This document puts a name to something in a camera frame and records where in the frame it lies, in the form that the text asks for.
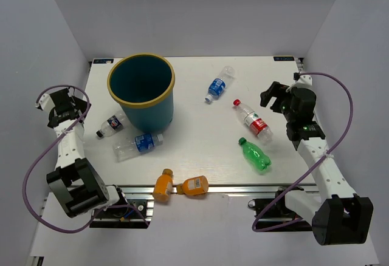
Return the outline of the clear bottle red label red cap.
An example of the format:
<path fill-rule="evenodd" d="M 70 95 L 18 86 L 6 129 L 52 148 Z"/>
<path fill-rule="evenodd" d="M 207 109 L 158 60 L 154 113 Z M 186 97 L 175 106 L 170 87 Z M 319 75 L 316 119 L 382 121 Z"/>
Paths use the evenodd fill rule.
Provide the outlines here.
<path fill-rule="evenodd" d="M 273 133 L 267 123 L 250 106 L 239 99 L 233 101 L 233 108 L 239 120 L 246 125 L 252 134 L 263 144 L 272 141 Z"/>

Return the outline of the clear bottle blue label white cap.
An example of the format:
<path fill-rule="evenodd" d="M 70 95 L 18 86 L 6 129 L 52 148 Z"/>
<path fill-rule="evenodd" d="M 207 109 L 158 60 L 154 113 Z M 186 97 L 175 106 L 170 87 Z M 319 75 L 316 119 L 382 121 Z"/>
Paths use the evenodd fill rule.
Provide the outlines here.
<path fill-rule="evenodd" d="M 209 85 L 207 94 L 205 96 L 205 102 L 211 103 L 212 101 L 217 100 L 225 91 L 225 89 L 231 85 L 234 79 L 234 68 L 225 66 Z"/>

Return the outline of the clear Pepsi bottle black cap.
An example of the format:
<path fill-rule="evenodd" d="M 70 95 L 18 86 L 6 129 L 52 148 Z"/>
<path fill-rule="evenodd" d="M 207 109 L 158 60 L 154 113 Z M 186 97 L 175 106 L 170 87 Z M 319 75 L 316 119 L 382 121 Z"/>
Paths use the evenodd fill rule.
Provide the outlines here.
<path fill-rule="evenodd" d="M 118 111 L 102 123 L 96 132 L 99 138 L 111 137 L 130 125 L 130 121 L 123 111 Z"/>

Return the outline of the green plastic bottle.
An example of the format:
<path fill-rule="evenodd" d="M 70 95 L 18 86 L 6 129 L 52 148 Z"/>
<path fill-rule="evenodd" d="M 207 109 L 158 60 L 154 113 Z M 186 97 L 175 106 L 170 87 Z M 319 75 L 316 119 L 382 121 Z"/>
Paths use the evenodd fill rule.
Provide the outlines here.
<path fill-rule="evenodd" d="M 242 149 L 244 158 L 255 170 L 264 173 L 270 168 L 272 164 L 270 158 L 257 145 L 248 142 L 244 137 L 238 140 L 238 144 Z"/>

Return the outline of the orange bottle with barcode label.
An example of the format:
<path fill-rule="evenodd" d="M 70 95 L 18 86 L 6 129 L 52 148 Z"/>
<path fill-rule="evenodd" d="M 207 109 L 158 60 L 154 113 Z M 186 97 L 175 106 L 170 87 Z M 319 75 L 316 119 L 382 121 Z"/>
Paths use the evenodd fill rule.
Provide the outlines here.
<path fill-rule="evenodd" d="M 199 196 L 208 193 L 208 180 L 205 176 L 197 176 L 187 179 L 176 186 L 179 195 Z"/>

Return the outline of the orange bottle label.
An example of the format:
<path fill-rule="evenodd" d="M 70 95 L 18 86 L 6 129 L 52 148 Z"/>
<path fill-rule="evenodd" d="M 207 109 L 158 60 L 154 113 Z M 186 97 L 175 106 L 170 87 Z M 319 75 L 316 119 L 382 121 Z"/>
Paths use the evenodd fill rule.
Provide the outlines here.
<path fill-rule="evenodd" d="M 153 190 L 154 200 L 157 202 L 168 202 L 171 192 L 173 190 L 173 171 L 171 169 L 164 169 L 162 174 L 156 180 Z"/>

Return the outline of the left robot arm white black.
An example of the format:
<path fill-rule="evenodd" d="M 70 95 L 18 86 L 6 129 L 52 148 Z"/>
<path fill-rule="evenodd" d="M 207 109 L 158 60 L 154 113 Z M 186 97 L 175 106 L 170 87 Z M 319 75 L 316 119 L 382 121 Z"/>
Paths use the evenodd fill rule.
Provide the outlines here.
<path fill-rule="evenodd" d="M 107 186 L 98 175 L 83 148 L 83 120 L 70 128 L 74 121 L 86 111 L 87 102 L 69 94 L 64 88 L 40 99 L 42 109 L 49 113 L 48 127 L 57 137 L 58 158 L 55 170 L 46 175 L 51 191 L 69 217 L 88 212 L 95 208 L 107 207 L 116 217 L 128 211 L 128 201 L 120 197 L 114 185 Z"/>

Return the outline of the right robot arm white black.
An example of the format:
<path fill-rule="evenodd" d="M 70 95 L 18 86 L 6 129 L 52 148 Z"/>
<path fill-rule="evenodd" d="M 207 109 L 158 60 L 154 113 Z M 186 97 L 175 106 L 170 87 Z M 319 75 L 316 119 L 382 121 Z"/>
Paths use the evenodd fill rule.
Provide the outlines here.
<path fill-rule="evenodd" d="M 299 189 L 296 181 L 279 190 L 258 217 L 274 207 L 283 217 L 295 213 L 306 221 L 320 245 L 365 243 L 373 204 L 356 193 L 330 156 L 325 134 L 314 121 L 315 93 L 306 87 L 289 87 L 275 81 L 260 98 L 262 107 L 275 98 L 270 108 L 285 117 L 287 137 L 308 165 L 308 174 L 313 176 L 321 200 Z"/>

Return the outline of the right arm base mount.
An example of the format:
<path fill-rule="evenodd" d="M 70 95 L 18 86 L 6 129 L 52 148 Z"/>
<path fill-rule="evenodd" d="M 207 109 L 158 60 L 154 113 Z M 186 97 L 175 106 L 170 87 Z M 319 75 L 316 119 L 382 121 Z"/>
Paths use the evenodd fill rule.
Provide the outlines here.
<path fill-rule="evenodd" d="M 273 198 L 259 198 L 252 199 L 248 202 L 249 209 L 255 212 L 255 218 L 259 213 L 273 200 Z M 264 213 L 255 225 L 256 230 L 263 228 L 274 227 L 277 225 L 284 225 L 290 221 L 298 220 L 296 223 L 286 225 L 276 229 L 269 230 L 269 232 L 311 232 L 312 228 L 307 221 L 303 220 L 295 212 L 289 210 L 285 206 L 284 197 Z"/>

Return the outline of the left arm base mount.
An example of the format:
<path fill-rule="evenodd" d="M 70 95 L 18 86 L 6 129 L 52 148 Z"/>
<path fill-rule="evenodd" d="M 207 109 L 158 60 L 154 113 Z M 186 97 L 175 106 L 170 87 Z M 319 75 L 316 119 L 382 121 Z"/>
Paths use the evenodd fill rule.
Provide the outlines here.
<path fill-rule="evenodd" d="M 96 215 L 90 228 L 147 229 L 151 223 L 154 198 L 144 188 L 117 189 L 119 201 Z"/>

